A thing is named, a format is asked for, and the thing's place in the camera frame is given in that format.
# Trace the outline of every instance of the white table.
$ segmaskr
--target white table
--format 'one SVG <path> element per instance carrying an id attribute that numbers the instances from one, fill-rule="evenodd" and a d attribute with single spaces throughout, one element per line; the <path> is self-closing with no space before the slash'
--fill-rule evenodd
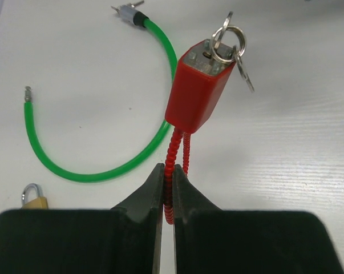
<path id="1" fill-rule="evenodd" d="M 45 169 L 29 146 L 23 90 L 50 157 L 75 172 L 105 171 L 138 153 L 159 127 L 171 80 L 146 31 L 108 0 L 6 0 L 0 17 L 0 212 L 28 183 L 51 208 L 111 208 L 163 162 L 168 141 L 116 180 L 78 184 Z M 192 136 L 189 178 L 229 209 L 298 209 L 326 224 L 344 265 L 344 0 L 149 0 L 140 10 L 178 56 L 210 37 L 229 10 L 248 37 L 243 59 L 210 120 Z M 226 39 L 233 44 L 236 40 Z M 161 272 L 174 273 L 164 225 Z"/>

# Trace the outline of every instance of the small padlock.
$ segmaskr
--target small padlock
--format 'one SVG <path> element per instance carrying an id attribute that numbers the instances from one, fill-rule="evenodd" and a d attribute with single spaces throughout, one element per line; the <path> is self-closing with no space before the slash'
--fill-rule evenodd
<path id="1" fill-rule="evenodd" d="M 36 199 L 27 202 L 27 194 L 30 189 L 35 189 Z M 40 186 L 37 184 L 29 184 L 22 192 L 22 208 L 23 209 L 48 209 L 47 199 L 41 195 Z"/>

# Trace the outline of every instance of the braided red cable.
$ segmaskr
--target braided red cable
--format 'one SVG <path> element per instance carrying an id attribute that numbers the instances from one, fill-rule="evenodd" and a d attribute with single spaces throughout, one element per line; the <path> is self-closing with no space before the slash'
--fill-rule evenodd
<path id="1" fill-rule="evenodd" d="M 172 176 L 174 171 L 174 165 L 177 159 L 177 153 L 179 145 L 182 141 L 183 131 L 178 128 L 174 129 L 169 149 L 167 153 L 167 159 L 165 160 L 164 168 L 164 213 L 165 219 L 168 224 L 174 223 L 173 216 L 173 192 L 172 192 Z"/>
<path id="2" fill-rule="evenodd" d="M 183 171 L 187 175 L 189 167 L 189 152 L 191 150 L 191 134 L 183 134 Z"/>

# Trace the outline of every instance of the green cable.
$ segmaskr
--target green cable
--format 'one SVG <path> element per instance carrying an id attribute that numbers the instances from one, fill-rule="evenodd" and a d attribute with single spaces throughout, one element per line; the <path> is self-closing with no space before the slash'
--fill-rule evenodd
<path id="1" fill-rule="evenodd" d="M 146 19 L 144 21 L 145 27 L 161 42 L 165 51 L 167 52 L 169 64 L 171 65 L 171 73 L 172 79 L 174 79 L 176 66 L 177 66 L 177 56 L 173 49 L 173 46 L 167 36 L 163 33 L 163 31 L 152 21 Z M 25 103 L 25 123 L 26 123 L 26 131 L 27 136 L 29 137 L 29 141 L 31 147 L 33 148 L 36 156 L 38 159 L 43 163 L 45 167 L 47 167 L 51 172 L 54 174 L 76 182 L 81 183 L 96 183 L 100 181 L 110 180 L 115 177 L 118 177 L 122 174 L 129 172 L 130 170 L 134 169 L 142 162 L 144 162 L 154 151 L 158 148 L 158 146 L 163 141 L 164 137 L 168 133 L 169 128 L 171 127 L 165 120 L 162 122 L 158 132 L 154 136 L 154 138 L 150 141 L 150 143 L 134 158 L 130 161 L 124 163 L 123 165 L 114 168 L 113 170 L 109 170 L 106 172 L 101 172 L 97 174 L 77 174 L 63 168 L 57 166 L 50 158 L 46 155 L 44 150 L 41 147 L 39 139 L 36 135 L 36 129 L 34 124 L 34 112 L 33 112 L 33 104 L 31 102 L 31 98 L 29 102 Z"/>

